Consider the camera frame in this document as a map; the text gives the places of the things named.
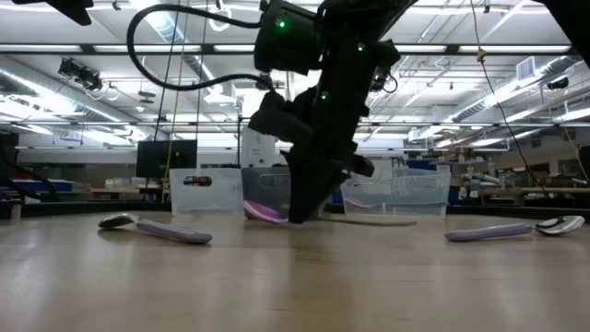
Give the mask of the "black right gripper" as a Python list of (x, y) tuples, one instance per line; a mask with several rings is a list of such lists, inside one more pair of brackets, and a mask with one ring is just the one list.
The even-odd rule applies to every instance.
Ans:
[(356, 153), (353, 142), (359, 119), (356, 109), (340, 110), (315, 87), (293, 101), (275, 91), (263, 97), (248, 127), (292, 145), (282, 153), (290, 171), (291, 223), (307, 221), (316, 210), (318, 217), (343, 213), (340, 187), (349, 172), (373, 175), (372, 162)]

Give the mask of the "iridescent blue purple spoon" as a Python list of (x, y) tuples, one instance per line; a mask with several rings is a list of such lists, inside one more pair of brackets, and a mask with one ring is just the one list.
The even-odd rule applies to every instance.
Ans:
[[(243, 201), (243, 211), (247, 219), (257, 219), (271, 224), (288, 223), (289, 220), (271, 207), (267, 207), (252, 201)], [(344, 215), (340, 217), (321, 217), (323, 221), (339, 222), (347, 224), (369, 225), (369, 226), (386, 226), (386, 227), (403, 227), (415, 225), (416, 221), (391, 221), (381, 220), (377, 217), (369, 217), (368, 219), (353, 218), (350, 219)]]

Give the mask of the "dark grey plastic bin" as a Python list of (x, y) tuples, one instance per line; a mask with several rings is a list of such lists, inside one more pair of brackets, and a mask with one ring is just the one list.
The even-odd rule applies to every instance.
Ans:
[(242, 169), (242, 197), (257, 207), (286, 219), (290, 207), (290, 172), (287, 166)]

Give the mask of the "clear plastic bin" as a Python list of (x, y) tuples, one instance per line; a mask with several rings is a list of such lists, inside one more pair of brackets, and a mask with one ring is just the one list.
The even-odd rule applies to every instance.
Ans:
[(445, 218), (452, 174), (385, 168), (372, 177), (355, 175), (340, 187), (347, 214)]
[(171, 169), (172, 214), (242, 214), (242, 171), (235, 168)]

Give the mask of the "black overhead beam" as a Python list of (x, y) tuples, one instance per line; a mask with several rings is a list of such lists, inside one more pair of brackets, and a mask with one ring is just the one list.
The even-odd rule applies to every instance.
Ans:
[[(397, 44), (396, 49), (402, 55), (451, 55), (467, 56), (476, 54), (478, 47), (475, 44)], [(168, 44), (137, 44), (138, 54), (163, 55), (166, 53), (186, 54), (223, 54), (246, 55), (254, 53), (254, 45), (239, 44), (197, 44), (185, 45)], [(517, 55), (577, 55), (570, 44), (487, 44), (482, 49), (493, 56), (517, 56)], [(128, 54), (125, 44), (50, 44), (50, 43), (0, 43), (0, 54), (81, 54), (81, 55), (123, 55)]]

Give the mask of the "black monitor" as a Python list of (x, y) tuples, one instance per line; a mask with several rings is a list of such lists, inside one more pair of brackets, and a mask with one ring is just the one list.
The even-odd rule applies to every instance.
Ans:
[(136, 177), (163, 178), (167, 169), (196, 167), (196, 140), (140, 141), (137, 144)]

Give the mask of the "blue crate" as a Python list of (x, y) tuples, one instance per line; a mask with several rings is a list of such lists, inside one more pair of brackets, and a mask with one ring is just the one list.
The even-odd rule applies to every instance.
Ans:
[[(34, 180), (14, 180), (14, 183), (26, 190), (29, 191), (34, 191), (34, 192), (48, 192), (49, 191), (49, 187), (42, 183), (41, 181), (34, 181)], [(56, 181), (51, 181), (51, 184), (53, 185), (53, 188), (56, 192), (71, 192), (75, 186), (76, 183), (74, 182), (69, 182), (69, 181), (62, 181), (62, 180), (56, 180)]]

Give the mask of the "wooden workbench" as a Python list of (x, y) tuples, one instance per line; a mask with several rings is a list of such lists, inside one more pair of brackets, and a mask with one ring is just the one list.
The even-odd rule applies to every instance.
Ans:
[(482, 196), (518, 196), (525, 194), (572, 194), (572, 195), (590, 195), (590, 188), (577, 187), (487, 187), (478, 190)]

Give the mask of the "silver ventilation duct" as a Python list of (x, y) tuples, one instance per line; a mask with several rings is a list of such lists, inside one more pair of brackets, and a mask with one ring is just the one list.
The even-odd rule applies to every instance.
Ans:
[(0, 126), (29, 133), (74, 133), (110, 146), (152, 138), (149, 126), (58, 80), (0, 55)]

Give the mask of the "black table frame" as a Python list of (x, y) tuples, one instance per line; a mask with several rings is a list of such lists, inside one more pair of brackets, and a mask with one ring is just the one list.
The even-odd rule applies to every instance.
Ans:
[[(53, 202), (26, 204), (21, 216), (47, 217), (55, 215), (89, 214), (117, 211), (171, 212), (171, 204), (148, 202)], [(483, 215), (519, 219), (550, 219), (561, 216), (582, 216), (590, 223), (590, 209), (556, 207), (450, 206), (448, 215)]]

